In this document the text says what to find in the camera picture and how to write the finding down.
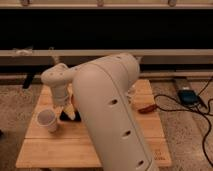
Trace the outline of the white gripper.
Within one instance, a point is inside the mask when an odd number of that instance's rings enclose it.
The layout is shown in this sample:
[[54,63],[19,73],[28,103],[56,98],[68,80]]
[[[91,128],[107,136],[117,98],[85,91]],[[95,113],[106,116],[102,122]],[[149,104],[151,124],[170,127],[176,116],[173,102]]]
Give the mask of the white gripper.
[[[75,111],[71,104],[68,104],[69,101],[69,91],[67,85],[60,85],[50,88],[52,93],[52,100],[55,106],[65,106],[63,111],[68,115],[71,120],[75,119]],[[54,112],[59,118],[62,112],[62,107],[54,107]]]

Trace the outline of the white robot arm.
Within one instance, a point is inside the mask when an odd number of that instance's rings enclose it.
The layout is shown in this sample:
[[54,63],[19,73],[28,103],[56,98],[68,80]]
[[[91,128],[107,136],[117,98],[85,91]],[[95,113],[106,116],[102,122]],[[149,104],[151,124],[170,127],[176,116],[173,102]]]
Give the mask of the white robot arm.
[[104,171],[159,171],[128,101],[139,71],[137,59],[121,53],[72,68],[59,63],[41,75],[56,106],[74,97]]

